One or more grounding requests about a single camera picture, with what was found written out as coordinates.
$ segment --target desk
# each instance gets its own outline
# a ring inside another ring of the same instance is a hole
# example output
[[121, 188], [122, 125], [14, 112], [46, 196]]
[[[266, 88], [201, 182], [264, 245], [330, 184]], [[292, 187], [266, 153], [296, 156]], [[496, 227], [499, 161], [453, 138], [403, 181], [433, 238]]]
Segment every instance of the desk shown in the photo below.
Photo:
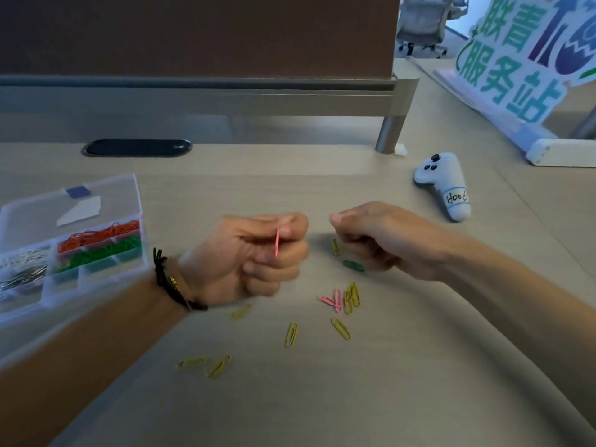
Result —
[[[352, 123], [346, 120], [345, 128]], [[362, 126], [368, 139], [360, 145], [196, 145], [189, 155], [167, 160], [91, 159], [79, 154], [81, 144], [0, 145], [2, 203], [136, 172], [148, 235], [166, 251], [200, 238], [225, 213], [302, 210], [310, 220], [311, 253], [298, 280], [283, 285], [276, 298], [254, 300], [236, 323], [229, 320], [232, 308], [189, 316], [53, 445], [593, 445], [596, 433], [552, 384], [450, 289], [398, 272], [361, 276], [342, 267], [330, 251], [327, 216], [379, 199], [447, 224], [412, 175], [434, 152], [452, 151], [473, 210], [451, 227], [596, 305], [589, 274], [595, 262], [576, 254], [581, 241], [594, 250], [593, 234], [584, 234], [585, 221], [594, 219], [587, 189], [596, 174], [528, 165], [487, 121], [425, 75], [404, 126], [407, 157], [369, 147], [379, 123]], [[587, 189], [562, 197], [565, 188], [579, 185]], [[563, 210], [541, 197], [556, 189]], [[571, 232], [563, 232], [563, 220]], [[352, 333], [346, 342], [317, 295], [353, 280], [362, 306], [341, 316]], [[63, 317], [70, 314], [64, 311]], [[47, 326], [47, 320], [37, 323]], [[299, 332], [285, 350], [292, 322]], [[5, 330], [0, 347], [5, 353], [14, 347], [7, 339], [31, 338], [35, 329], [30, 323]], [[174, 368], [185, 358], [225, 353], [233, 361], [213, 382]]]

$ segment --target black bracelet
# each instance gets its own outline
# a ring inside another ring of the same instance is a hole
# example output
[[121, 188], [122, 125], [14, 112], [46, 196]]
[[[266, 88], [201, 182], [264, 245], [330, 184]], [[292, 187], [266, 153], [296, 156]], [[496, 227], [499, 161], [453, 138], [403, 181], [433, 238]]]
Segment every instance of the black bracelet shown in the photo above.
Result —
[[187, 308], [189, 312], [192, 310], [207, 310], [207, 306], [184, 299], [176, 280], [173, 277], [166, 275], [166, 270], [163, 265], [166, 260], [168, 260], [168, 258], [161, 254], [161, 250], [158, 251], [156, 248], [153, 248], [153, 263], [155, 264], [157, 285], [162, 287], [175, 302]]

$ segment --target game controller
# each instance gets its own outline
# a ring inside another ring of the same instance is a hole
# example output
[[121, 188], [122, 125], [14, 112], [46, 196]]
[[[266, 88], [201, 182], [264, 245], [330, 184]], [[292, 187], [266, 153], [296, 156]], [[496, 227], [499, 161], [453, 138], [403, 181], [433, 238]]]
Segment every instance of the game controller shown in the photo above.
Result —
[[457, 157], [450, 153], [435, 154], [413, 174], [416, 183], [432, 183], [441, 194], [443, 204], [453, 221], [469, 217], [470, 197]]

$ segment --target hand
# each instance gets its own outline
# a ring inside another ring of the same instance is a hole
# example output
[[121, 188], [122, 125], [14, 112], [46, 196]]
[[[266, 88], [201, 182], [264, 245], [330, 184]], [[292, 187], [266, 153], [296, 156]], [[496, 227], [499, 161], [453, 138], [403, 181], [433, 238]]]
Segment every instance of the hand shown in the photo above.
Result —
[[250, 296], [273, 296], [280, 282], [298, 276], [298, 264], [308, 255], [307, 229], [308, 218], [302, 213], [224, 217], [178, 262], [192, 300], [213, 306]]
[[383, 202], [368, 202], [332, 214], [331, 224], [345, 248], [369, 270], [397, 266], [416, 279], [439, 280], [440, 267], [469, 241], [415, 213]]

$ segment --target pink paper clip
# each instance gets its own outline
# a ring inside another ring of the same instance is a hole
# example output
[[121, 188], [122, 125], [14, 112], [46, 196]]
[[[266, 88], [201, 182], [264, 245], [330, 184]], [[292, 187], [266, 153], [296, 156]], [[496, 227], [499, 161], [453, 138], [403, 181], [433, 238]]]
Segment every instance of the pink paper clip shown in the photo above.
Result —
[[335, 289], [335, 300], [336, 312], [339, 313], [343, 310], [343, 298], [341, 297], [341, 290], [338, 288]]
[[279, 228], [277, 228], [277, 234], [275, 236], [275, 256], [277, 257], [277, 251], [279, 249]]
[[319, 300], [323, 301], [325, 304], [335, 307], [335, 303], [330, 298], [327, 298], [326, 296], [319, 296]]

